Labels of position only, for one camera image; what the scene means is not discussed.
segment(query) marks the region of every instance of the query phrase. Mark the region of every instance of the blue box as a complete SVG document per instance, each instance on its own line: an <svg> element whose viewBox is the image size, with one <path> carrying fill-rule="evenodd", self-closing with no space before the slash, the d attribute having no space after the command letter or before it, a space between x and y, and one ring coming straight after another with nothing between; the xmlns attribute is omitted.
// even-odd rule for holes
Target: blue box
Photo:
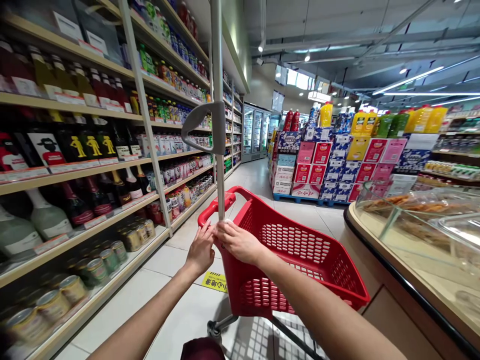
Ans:
<svg viewBox="0 0 480 360"><path fill-rule="evenodd" d="M294 167L296 160L297 160L297 155L278 154L277 165Z"/></svg>

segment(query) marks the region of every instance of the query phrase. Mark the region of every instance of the aisle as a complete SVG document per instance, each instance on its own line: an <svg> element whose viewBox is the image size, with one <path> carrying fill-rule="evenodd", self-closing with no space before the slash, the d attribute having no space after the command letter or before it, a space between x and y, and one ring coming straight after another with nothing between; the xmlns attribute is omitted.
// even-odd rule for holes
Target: aisle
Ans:
<svg viewBox="0 0 480 360"><path fill-rule="evenodd" d="M344 229L343 210L296 204L292 201L273 201L268 181L267 160L257 160L240 165L225 181L225 189L240 185L260 196L268 205L281 214L322 233L339 239ZM57 356L58 360L84 360L131 315L156 294L184 264L188 249L197 231L198 215L217 196L215 192L178 229L123 288L97 313L97 315L71 340ZM227 212L234 219L245 203L241 196ZM212 216L212 222L218 220ZM221 256L215 252L215 260L209 269L224 274ZM186 292L158 333L147 360L178 360L183 344L191 339L207 335L207 322L220 320L229 315L228 296L201 286L203 275ZM276 313L292 331L313 346L313 342L298 317ZM232 324L222 334L222 345L229 360L310 359L302 350L285 338L268 320L244 317Z"/></svg>

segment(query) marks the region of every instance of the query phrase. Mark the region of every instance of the red shopping cart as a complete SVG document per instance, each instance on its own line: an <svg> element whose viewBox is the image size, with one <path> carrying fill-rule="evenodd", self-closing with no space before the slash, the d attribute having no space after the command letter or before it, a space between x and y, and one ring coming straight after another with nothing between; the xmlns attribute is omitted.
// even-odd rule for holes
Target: red shopping cart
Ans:
<svg viewBox="0 0 480 360"><path fill-rule="evenodd" d="M358 310L370 301L367 289L342 244L281 215L241 186L234 186L225 193L225 209L236 201L236 193L247 200L233 221L237 226L255 235L290 266L326 286L353 309ZM216 198L200 214L198 224L203 226L218 209ZM256 266L237 260L221 243L215 245L223 260L231 315L221 321L209 321L209 336L219 337L222 329L240 316L263 317L313 359L321 359L273 316L273 311L295 314L277 286Z"/></svg>

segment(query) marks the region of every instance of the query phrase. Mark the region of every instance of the bottle label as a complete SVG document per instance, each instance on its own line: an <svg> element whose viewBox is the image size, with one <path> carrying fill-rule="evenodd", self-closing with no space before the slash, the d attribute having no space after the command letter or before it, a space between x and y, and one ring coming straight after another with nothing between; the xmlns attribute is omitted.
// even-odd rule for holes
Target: bottle label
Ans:
<svg viewBox="0 0 480 360"><path fill-rule="evenodd" d="M40 238L39 233L34 231L20 241L17 241L10 245L5 245L5 249L10 254L15 255L27 250L31 250L39 245L42 245L42 239Z"/></svg>
<svg viewBox="0 0 480 360"><path fill-rule="evenodd" d="M72 225L70 225L70 222L68 219L62 220L55 226L43 229L43 232L49 239L54 238L61 234L68 234L71 231L73 231L73 228L72 228Z"/></svg>

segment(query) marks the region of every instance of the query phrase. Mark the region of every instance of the sign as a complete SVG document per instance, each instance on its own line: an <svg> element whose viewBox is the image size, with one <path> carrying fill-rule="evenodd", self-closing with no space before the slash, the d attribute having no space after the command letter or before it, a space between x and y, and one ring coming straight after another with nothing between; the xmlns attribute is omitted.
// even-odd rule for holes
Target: sign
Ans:
<svg viewBox="0 0 480 360"><path fill-rule="evenodd" d="M218 290L222 293L229 292L227 289L227 279L225 279L225 275L218 272L207 271L203 281L201 282L201 285L206 288Z"/></svg>

